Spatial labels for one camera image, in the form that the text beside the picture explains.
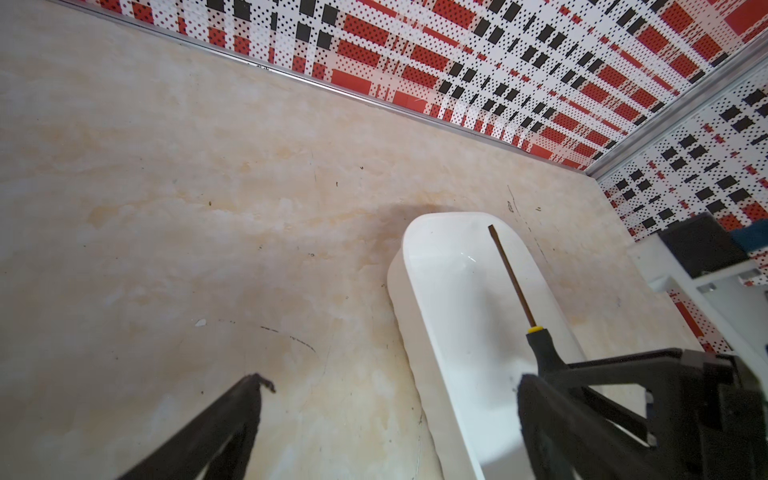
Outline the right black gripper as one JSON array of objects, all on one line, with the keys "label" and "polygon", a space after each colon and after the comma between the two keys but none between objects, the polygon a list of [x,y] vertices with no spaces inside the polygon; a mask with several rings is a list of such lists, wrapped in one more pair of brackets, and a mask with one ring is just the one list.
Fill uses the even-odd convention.
[{"label": "right black gripper", "polygon": [[[672,348],[567,364],[547,347],[542,378],[637,439],[654,438],[662,479],[767,477],[767,402],[737,356]],[[644,415],[598,391],[630,385],[644,390]]]}]

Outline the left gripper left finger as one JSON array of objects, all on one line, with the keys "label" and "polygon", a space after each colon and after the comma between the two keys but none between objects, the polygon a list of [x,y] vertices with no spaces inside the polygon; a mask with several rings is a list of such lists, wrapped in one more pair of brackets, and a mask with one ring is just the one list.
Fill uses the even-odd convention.
[{"label": "left gripper left finger", "polygon": [[242,479],[261,420],[262,390],[272,381],[243,377],[123,479]]}]

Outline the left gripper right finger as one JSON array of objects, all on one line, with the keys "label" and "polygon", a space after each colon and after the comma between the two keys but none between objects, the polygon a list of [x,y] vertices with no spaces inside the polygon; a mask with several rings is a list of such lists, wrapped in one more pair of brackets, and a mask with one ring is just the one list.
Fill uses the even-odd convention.
[{"label": "left gripper right finger", "polygon": [[518,387],[521,432],[536,479],[661,479],[647,451],[583,402],[536,375]]}]

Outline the black yellow screwdriver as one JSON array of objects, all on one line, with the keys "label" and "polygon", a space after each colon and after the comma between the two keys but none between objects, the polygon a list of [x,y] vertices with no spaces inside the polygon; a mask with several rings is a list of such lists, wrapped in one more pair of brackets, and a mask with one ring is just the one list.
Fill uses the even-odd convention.
[{"label": "black yellow screwdriver", "polygon": [[529,329],[526,333],[526,339],[536,358],[538,365],[538,375],[544,377],[546,375],[553,374],[554,372],[567,370],[568,365],[557,352],[550,332],[546,328],[536,323],[533,312],[522,289],[522,285],[519,282],[515,272],[513,271],[512,265],[506,255],[495,226],[489,225],[488,231],[497,248],[504,268],[523,309],[525,318],[529,324]]}]

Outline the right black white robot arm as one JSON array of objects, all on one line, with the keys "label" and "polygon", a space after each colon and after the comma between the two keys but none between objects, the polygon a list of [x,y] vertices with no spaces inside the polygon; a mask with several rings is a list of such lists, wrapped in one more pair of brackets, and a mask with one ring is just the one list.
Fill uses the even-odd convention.
[{"label": "right black white robot arm", "polygon": [[728,353],[662,349],[580,363],[536,326],[522,378],[524,445],[538,479],[763,479],[767,475],[767,289],[752,253],[767,224],[727,231],[700,214],[637,243],[656,290],[687,296]]}]

